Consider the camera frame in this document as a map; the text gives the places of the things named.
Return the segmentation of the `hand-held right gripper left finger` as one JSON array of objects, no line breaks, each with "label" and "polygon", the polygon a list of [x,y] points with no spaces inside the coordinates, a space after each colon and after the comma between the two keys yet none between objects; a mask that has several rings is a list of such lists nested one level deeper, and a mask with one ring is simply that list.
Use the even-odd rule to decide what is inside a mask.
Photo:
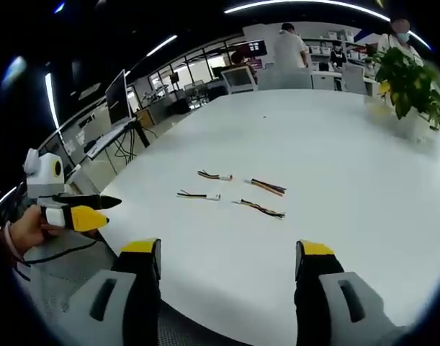
[{"label": "hand-held right gripper left finger", "polygon": [[133,241],[70,298],[62,345],[157,345],[161,240]]}]

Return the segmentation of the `person's left hand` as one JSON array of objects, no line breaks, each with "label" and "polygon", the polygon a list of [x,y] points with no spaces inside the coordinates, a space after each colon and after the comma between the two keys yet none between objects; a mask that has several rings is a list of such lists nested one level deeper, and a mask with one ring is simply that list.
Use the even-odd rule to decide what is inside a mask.
[{"label": "person's left hand", "polygon": [[46,240],[46,234],[59,236],[64,231],[65,229],[47,223],[38,205],[31,205],[22,217],[8,228],[12,244],[21,257],[29,249],[42,244]]}]

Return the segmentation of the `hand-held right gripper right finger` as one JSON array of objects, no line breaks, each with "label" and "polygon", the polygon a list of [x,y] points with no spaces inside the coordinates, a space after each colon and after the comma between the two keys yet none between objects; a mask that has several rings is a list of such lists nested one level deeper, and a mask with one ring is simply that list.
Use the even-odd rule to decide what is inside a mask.
[{"label": "hand-held right gripper right finger", "polygon": [[295,282],[297,345],[394,345],[403,336],[381,296],[326,245],[296,243]]}]

